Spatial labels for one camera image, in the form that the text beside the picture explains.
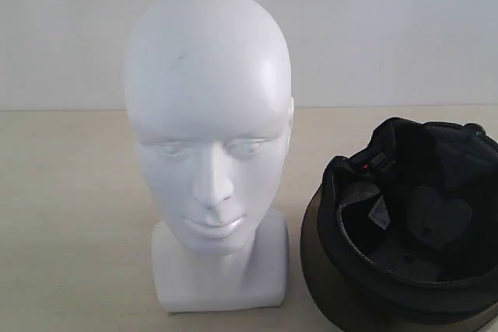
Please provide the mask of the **black helmet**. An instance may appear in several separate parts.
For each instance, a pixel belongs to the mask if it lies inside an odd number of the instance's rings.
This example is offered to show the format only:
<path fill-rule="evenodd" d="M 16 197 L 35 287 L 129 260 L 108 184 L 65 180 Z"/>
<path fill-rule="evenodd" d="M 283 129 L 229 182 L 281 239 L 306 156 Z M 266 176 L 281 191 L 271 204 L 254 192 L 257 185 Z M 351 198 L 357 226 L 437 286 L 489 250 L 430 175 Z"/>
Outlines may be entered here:
<path fill-rule="evenodd" d="M 479 331 L 497 318 L 497 143 L 391 117 L 326 166 L 305 211 L 311 298 L 344 331 Z"/>

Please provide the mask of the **white mannequin head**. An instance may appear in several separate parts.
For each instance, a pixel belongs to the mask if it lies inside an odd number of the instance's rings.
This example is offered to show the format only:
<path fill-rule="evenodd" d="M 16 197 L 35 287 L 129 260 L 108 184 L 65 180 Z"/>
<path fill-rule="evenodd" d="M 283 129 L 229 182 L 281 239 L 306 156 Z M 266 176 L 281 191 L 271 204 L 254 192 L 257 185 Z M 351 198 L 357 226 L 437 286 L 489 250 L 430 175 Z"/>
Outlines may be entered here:
<path fill-rule="evenodd" d="M 273 207 L 293 126 L 291 64 L 254 0 L 162 0 L 135 24 L 126 110 L 160 214 L 153 279 L 171 313 L 282 304 L 289 235 Z"/>

